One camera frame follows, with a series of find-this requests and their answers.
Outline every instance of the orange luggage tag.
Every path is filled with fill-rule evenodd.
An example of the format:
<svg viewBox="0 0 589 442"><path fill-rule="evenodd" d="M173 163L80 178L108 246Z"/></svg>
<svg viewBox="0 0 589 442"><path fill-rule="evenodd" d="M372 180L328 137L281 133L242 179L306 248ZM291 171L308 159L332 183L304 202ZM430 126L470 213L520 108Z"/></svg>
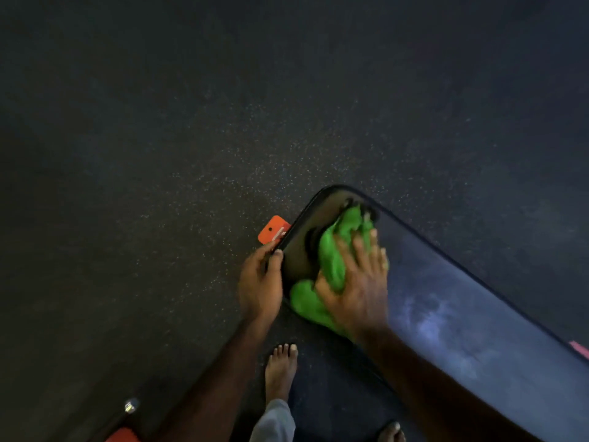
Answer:
<svg viewBox="0 0 589 442"><path fill-rule="evenodd" d="M284 220L281 216L275 215L270 219L268 224L264 226L258 234L258 240L262 245L265 245L273 240L280 240L289 230L291 224Z"/></svg>

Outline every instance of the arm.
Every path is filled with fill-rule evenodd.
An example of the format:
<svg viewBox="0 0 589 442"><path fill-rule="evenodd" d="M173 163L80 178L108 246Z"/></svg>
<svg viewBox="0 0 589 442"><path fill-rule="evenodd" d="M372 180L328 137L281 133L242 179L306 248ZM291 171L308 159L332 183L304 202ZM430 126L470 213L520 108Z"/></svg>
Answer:
<svg viewBox="0 0 589 442"><path fill-rule="evenodd" d="M166 417L154 442L225 442L231 435L241 397L254 376L256 358L282 302L282 251L263 260L276 242L264 245L244 263L238 297L243 319L215 361Z"/></svg>
<svg viewBox="0 0 589 442"><path fill-rule="evenodd" d="M353 239L356 259L342 240L336 243L346 265L344 291L336 295L321 273L316 290L333 318L393 386L428 440L535 440L418 356L389 329L389 264L385 250L378 245L376 230L369 252L361 238Z"/></svg>

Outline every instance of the green towel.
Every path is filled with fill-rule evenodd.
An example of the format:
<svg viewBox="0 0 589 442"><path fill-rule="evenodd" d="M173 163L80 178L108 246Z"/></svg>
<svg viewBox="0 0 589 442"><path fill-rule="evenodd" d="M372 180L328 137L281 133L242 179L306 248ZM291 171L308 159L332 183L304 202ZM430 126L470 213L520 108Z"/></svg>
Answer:
<svg viewBox="0 0 589 442"><path fill-rule="evenodd" d="M337 250L333 239L334 234L340 236L352 248L352 232L358 231L364 238L366 248L370 248L370 230L373 228L374 225L369 215L363 217L360 206L354 206L346 209L321 236L319 240L319 266L334 292L342 292L346 279L346 267ZM293 309L303 318L328 327L340 335L348 336L340 326L335 324L313 287L314 280L311 279L299 281L292 287L291 305Z"/></svg>

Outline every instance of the gray pants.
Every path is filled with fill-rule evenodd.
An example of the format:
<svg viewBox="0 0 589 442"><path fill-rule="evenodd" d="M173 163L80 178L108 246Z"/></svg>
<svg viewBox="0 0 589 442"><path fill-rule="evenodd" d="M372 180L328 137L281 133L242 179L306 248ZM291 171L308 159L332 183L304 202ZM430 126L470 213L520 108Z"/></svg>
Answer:
<svg viewBox="0 0 589 442"><path fill-rule="evenodd" d="M294 422L288 403L276 398L268 404L266 412L254 427L250 442L292 442Z"/></svg>

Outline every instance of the dark floor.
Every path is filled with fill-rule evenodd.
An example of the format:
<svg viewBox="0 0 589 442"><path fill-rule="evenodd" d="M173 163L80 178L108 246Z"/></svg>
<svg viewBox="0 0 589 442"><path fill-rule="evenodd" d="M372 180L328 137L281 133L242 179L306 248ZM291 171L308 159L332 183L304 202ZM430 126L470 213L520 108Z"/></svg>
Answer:
<svg viewBox="0 0 589 442"><path fill-rule="evenodd" d="M87 440L137 391L152 431L260 228L335 182L589 345L585 0L0 3L0 439ZM299 437L421 439L342 341L288 310L283 341Z"/></svg>

